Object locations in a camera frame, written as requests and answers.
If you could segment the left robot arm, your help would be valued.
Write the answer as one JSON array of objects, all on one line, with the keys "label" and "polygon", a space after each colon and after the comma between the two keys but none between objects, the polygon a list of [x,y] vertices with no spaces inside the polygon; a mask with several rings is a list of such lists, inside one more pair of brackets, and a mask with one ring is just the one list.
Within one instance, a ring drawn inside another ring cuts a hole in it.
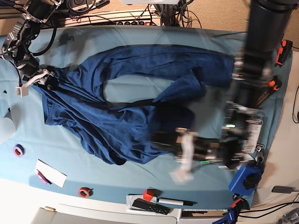
[{"label": "left robot arm", "polygon": [[183,128],[154,136],[155,143],[179,158],[179,167],[171,172],[174,182],[183,184],[193,178],[194,160],[220,161],[229,169],[240,164],[236,156],[243,154],[256,122],[261,91],[272,79],[273,52],[298,4],[296,0],[251,1],[246,42],[235,58],[232,73],[234,98],[226,104],[220,139],[200,138]]}]

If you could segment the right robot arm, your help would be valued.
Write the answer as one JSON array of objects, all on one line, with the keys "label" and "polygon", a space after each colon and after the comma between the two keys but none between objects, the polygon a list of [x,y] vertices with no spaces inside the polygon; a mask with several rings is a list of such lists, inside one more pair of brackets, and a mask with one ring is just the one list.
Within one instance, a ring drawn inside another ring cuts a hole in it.
[{"label": "right robot arm", "polygon": [[28,0],[23,6],[24,13],[21,14],[2,45],[0,56],[10,62],[18,74],[19,81],[15,87],[17,96],[27,96],[28,87],[31,85],[46,91],[56,91],[59,88],[54,73],[41,69],[37,59],[37,56],[43,55],[51,48],[57,28],[53,28],[51,40],[44,50],[32,53],[28,48],[62,3],[62,0]]}]

